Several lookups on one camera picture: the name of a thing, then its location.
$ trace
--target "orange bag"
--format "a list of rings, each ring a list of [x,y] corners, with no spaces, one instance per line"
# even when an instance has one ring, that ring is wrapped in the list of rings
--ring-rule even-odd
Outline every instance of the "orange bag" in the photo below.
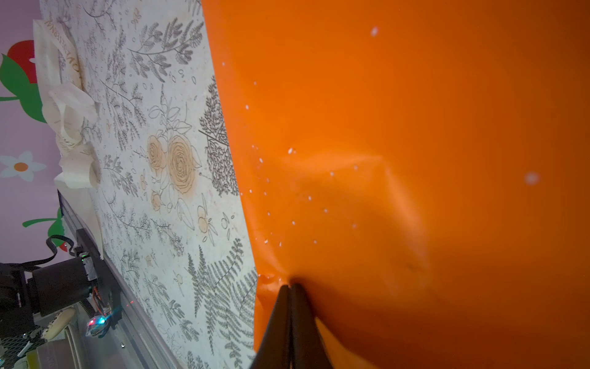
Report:
[[[296,281],[336,368],[588,366],[589,4],[204,1],[256,346]]]

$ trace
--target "purple wall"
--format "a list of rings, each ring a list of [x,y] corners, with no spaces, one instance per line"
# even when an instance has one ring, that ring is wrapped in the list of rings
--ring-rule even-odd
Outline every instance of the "purple wall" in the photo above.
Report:
[[[38,0],[2,1],[0,5],[0,53],[24,40],[32,40],[32,20],[40,19]],[[0,84],[0,96],[13,96]],[[45,123],[30,118],[20,102],[0,102],[0,156],[19,157],[30,151],[33,161],[46,165],[34,172],[31,182],[19,175],[0,178],[0,262],[26,262],[50,255],[45,245],[47,230],[52,221],[24,228],[24,221],[54,218],[59,207],[53,178],[61,172],[60,152],[55,135]],[[0,163],[0,172],[7,168]],[[58,249],[55,261],[67,258]]]

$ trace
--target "white dot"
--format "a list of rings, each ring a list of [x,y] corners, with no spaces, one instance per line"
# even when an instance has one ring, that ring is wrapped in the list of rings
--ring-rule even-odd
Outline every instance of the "white dot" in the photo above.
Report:
[[[525,175],[525,183],[530,186],[534,186],[537,183],[539,183],[540,179],[541,179],[541,177],[540,177],[539,173],[528,172]]]

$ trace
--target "red cherry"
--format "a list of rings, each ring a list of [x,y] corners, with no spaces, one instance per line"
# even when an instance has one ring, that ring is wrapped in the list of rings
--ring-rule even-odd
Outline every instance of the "red cherry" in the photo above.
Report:
[[[27,77],[29,78],[29,83],[37,83],[35,63],[32,63],[30,60],[35,57],[35,47],[33,45],[33,40],[21,41],[12,45],[6,56],[21,66],[22,70],[25,71]]]

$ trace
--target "white flower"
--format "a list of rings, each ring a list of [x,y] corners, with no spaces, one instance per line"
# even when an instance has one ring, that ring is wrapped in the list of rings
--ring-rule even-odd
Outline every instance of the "white flower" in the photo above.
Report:
[[[35,177],[33,172],[41,171],[46,167],[45,164],[35,163],[30,151],[23,152],[18,159],[12,156],[0,156],[0,162],[7,166],[0,172],[0,178],[14,177],[18,174],[27,182],[32,182]]]

